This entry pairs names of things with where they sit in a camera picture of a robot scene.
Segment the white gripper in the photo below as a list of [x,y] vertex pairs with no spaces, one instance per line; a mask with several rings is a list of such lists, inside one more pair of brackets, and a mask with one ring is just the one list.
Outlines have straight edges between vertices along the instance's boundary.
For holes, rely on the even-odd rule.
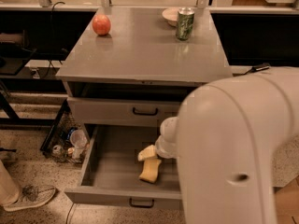
[[174,159],[177,156],[177,124],[177,117],[165,119],[160,126],[160,136],[155,145],[150,145],[141,150],[137,155],[137,159],[145,161],[156,158],[157,154],[165,159]]

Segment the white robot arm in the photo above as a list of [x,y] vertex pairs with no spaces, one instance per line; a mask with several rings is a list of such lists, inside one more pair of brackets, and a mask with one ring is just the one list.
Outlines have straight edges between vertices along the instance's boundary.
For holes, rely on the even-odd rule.
[[277,224],[272,159],[299,132],[299,69],[272,67],[202,86],[139,152],[142,178],[174,158],[186,224]]

